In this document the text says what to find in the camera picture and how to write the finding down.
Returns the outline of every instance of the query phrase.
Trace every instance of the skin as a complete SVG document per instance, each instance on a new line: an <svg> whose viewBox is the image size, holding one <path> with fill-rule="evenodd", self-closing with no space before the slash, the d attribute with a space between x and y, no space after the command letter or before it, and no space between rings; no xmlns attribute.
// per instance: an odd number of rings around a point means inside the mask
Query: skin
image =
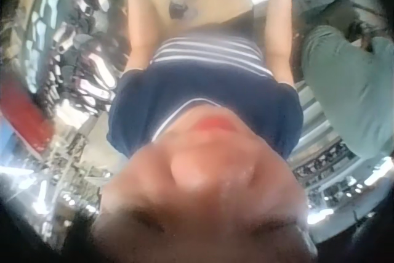
<svg viewBox="0 0 394 263"><path fill-rule="evenodd" d="M129 0L134 55L126 71L146 68L159 40L145 1ZM275 2L267 61L277 79L292 84L291 0ZM195 128L213 116L232 128ZM305 192L285 160L231 110L200 105L105 186L93 234L118 262L311 262L306 216Z"/></svg>

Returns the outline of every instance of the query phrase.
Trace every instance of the navy blue shirt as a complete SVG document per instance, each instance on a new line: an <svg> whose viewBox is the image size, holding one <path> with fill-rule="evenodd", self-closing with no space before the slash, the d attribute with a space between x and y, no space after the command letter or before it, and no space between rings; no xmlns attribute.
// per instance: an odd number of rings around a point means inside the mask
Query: navy blue shirt
<svg viewBox="0 0 394 263"><path fill-rule="evenodd" d="M303 113L293 87L270 75L192 60L127 72L110 110L107 139L130 157L184 111L207 103L235 112L284 159L299 141Z"/></svg>

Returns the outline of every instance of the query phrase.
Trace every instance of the person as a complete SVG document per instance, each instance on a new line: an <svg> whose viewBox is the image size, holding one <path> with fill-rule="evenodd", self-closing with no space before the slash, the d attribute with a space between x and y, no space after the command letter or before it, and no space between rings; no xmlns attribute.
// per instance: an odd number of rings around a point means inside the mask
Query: person
<svg viewBox="0 0 394 263"><path fill-rule="evenodd" d="M269 0L264 55L221 29L159 44L150 0L128 6L132 53L107 138L129 161L103 188L99 250L115 262L314 261L286 163L303 123L292 0Z"/></svg>
<svg viewBox="0 0 394 263"><path fill-rule="evenodd" d="M394 43L375 36L351 44L345 36L359 21L349 0L331 4L319 22L302 49L306 83L354 154L394 159Z"/></svg>

